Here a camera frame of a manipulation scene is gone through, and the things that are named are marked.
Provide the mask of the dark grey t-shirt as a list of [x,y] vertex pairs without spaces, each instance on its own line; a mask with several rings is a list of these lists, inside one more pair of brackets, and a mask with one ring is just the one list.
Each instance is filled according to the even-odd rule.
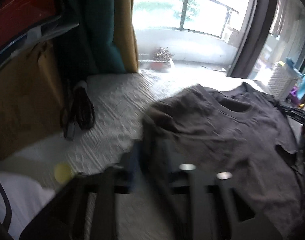
[[282,239],[305,239],[305,166],[274,97],[247,83],[228,92],[195,85],[152,104],[142,124],[139,165],[166,202],[178,237],[186,239],[186,197],[170,190],[172,164],[229,172]]

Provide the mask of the white cloth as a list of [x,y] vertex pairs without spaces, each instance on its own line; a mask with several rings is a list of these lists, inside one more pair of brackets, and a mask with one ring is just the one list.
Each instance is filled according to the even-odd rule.
[[53,189],[42,187],[38,181],[16,173],[0,172],[0,224],[13,239],[54,197]]

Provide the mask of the brown cardboard box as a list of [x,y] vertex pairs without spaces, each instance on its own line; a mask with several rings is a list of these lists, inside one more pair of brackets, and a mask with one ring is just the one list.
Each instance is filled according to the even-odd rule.
[[60,130],[63,93],[50,41],[0,71],[0,161]]

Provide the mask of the white quilted bed cover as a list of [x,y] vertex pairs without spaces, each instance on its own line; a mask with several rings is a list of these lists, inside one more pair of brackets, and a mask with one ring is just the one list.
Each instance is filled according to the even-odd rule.
[[98,75],[88,82],[95,109],[95,125],[76,130],[73,141],[57,133],[28,146],[0,162],[0,171],[17,172],[36,179],[53,175],[56,164],[68,163],[74,170],[95,172],[116,161],[141,137],[141,118],[153,102],[200,84],[219,91],[232,90],[244,79],[214,71],[170,74],[140,73]]

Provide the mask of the white perforated laundry basket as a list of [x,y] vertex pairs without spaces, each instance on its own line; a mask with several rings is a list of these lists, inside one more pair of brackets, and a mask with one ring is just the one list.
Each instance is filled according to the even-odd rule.
[[285,101],[301,77],[302,75],[296,68],[279,61],[273,67],[271,78],[268,81],[268,87],[275,98],[280,101]]

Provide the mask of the potted plant on balcony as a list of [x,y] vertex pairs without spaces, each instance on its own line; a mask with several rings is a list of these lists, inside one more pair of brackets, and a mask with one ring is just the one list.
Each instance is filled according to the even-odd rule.
[[157,72],[163,72],[174,66],[172,53],[168,47],[159,47],[153,52],[150,68]]

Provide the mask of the teal curtain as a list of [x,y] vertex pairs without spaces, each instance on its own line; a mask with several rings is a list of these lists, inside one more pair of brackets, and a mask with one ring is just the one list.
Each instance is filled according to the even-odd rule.
[[114,0],[67,0],[78,26],[59,40],[62,68],[77,77],[124,74],[114,38]]

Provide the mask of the red box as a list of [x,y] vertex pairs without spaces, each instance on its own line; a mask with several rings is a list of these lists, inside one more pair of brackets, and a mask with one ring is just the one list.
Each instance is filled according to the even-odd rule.
[[0,50],[55,15],[54,0],[0,0]]

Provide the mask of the yellow curtain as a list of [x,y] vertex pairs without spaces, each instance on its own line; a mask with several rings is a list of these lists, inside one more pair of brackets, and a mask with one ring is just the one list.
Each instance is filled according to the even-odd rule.
[[139,68],[132,13],[133,0],[114,0],[114,42],[128,73],[136,73]]

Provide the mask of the dark window frame pillar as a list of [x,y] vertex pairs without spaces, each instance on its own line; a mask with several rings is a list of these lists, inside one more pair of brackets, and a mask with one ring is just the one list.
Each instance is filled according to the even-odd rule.
[[273,22],[278,0],[254,0],[246,30],[228,77],[247,79],[260,56]]

